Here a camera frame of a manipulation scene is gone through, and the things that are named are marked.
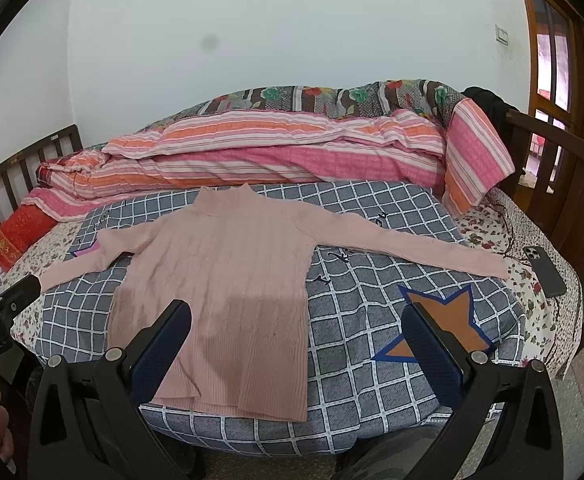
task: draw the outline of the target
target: sweater collar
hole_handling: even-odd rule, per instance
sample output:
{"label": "sweater collar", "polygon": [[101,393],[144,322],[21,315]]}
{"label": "sweater collar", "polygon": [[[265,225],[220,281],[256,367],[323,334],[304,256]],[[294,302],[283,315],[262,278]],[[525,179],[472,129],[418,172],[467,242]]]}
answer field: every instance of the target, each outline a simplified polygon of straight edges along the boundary
{"label": "sweater collar", "polygon": [[203,186],[193,205],[204,213],[221,215],[237,211],[253,195],[254,192],[247,184],[225,190],[214,190]]}

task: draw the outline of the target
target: pink sweater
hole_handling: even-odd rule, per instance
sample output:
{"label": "pink sweater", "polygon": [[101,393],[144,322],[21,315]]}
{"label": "pink sweater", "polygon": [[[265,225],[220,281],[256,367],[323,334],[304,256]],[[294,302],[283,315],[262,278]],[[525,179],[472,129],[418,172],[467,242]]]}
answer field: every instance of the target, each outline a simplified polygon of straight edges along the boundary
{"label": "pink sweater", "polygon": [[116,289],[107,346],[126,346],[174,298],[192,329],[153,402],[217,415],[307,417],[307,293],[316,245],[390,254],[480,276],[507,277],[501,256],[383,229],[363,217],[277,200],[247,185],[206,187],[156,221],[98,232],[100,247],[41,276],[47,290],[135,253]]}

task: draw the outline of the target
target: striped blanket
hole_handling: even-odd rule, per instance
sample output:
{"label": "striped blanket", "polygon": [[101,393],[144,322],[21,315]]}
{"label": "striped blanket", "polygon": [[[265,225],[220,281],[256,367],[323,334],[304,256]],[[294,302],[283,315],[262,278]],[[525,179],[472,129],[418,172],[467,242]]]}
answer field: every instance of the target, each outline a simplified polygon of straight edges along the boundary
{"label": "striped blanket", "polygon": [[[427,83],[418,88],[428,88]],[[354,90],[349,92],[357,96]],[[203,107],[203,114],[164,120],[101,149],[44,162],[37,171],[43,187],[24,202],[68,221],[148,190],[407,180],[442,196],[457,216],[514,170],[498,134],[467,98],[458,99],[441,120],[414,106],[381,116],[331,118],[263,108],[261,101],[247,109],[224,110],[214,108],[215,101]]]}

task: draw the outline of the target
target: sweater sleeve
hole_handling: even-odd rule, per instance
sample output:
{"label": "sweater sleeve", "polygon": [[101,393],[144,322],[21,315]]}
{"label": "sweater sleeve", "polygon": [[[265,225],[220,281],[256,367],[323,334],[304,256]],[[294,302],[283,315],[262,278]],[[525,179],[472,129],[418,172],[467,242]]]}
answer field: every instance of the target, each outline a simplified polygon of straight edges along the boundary
{"label": "sweater sleeve", "polygon": [[43,272],[39,277],[41,292],[88,272],[105,270],[122,253],[139,254],[155,238],[162,220],[167,216],[122,229],[101,229],[96,233],[98,249],[56,263]]}
{"label": "sweater sleeve", "polygon": [[506,279],[508,268],[499,254],[427,236],[384,229],[355,213],[332,213],[300,203],[296,225],[316,244],[398,256],[411,262]]}

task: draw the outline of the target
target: screw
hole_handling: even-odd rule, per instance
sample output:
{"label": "screw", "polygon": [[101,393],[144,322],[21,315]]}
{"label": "screw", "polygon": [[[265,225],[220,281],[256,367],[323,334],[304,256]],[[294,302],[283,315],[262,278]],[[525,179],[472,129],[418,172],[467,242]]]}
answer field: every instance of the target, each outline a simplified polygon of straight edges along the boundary
{"label": "screw", "polygon": [[474,361],[478,365],[484,365],[488,362],[488,356],[485,355],[485,352],[481,352],[479,350],[472,352],[470,355],[472,361]]}
{"label": "screw", "polygon": [[47,359],[47,364],[52,367],[52,368],[56,368],[60,362],[62,361],[62,358],[56,354],[53,355],[52,357],[50,357],[49,359]]}
{"label": "screw", "polygon": [[532,359],[532,369],[536,372],[543,372],[546,366],[538,359]]}
{"label": "screw", "polygon": [[108,361],[118,361],[123,355],[123,351],[120,348],[110,348],[105,353],[105,359]]}

